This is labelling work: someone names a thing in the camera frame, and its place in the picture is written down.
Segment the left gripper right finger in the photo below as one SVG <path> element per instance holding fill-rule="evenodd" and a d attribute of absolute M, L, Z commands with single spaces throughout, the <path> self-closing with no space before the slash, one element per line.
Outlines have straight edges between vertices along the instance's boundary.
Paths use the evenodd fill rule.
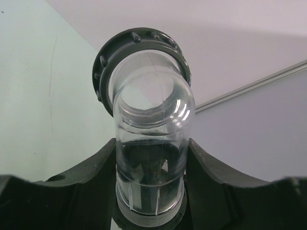
<path fill-rule="evenodd" d="M 267 182 L 244 174 L 189 141 L 187 187 L 196 230 L 304 230 L 307 179 Z"/>

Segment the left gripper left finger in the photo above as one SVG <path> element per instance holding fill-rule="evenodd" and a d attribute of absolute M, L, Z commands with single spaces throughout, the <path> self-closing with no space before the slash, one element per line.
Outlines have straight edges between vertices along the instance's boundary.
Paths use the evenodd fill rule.
<path fill-rule="evenodd" d="M 109 230 L 115 201 L 115 139 L 46 181 L 0 177 L 2 230 Z"/>

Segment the clear plastic elbow fitting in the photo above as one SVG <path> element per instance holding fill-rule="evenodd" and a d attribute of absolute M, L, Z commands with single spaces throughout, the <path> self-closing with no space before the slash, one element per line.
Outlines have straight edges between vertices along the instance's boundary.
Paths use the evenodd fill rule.
<path fill-rule="evenodd" d="M 187 197 L 187 165 L 195 100 L 191 72 L 166 33 L 131 28 L 98 52 L 92 81 L 113 117 L 117 211 L 127 229 L 173 230 Z"/>

